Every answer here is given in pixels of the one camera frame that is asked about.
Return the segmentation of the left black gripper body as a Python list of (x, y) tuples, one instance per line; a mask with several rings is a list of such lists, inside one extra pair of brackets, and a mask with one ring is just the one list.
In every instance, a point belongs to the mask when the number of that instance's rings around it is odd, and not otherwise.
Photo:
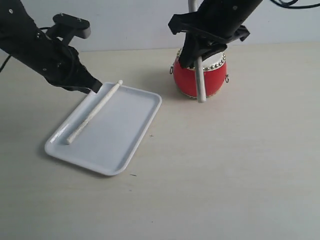
[(47, 79), (67, 81), (81, 64), (75, 48), (44, 32), (36, 32), (17, 41), (14, 57)]

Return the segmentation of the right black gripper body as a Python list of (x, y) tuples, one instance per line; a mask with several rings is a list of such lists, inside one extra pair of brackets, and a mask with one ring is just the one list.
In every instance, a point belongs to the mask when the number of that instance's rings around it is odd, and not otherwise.
[(168, 27), (173, 35), (185, 33), (187, 50), (209, 50), (250, 34), (243, 22), (251, 14), (249, 0), (196, 0), (187, 2), (188, 12), (175, 13)]

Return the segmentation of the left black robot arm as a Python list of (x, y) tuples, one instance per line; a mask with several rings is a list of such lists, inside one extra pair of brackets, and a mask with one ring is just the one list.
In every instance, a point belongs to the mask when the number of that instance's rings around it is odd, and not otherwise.
[(85, 94), (97, 93), (103, 85), (81, 63), (70, 46), (74, 37), (87, 39), (88, 20), (59, 13), (47, 31), (38, 27), (20, 0), (0, 2), (0, 48), (28, 66), (54, 87)]

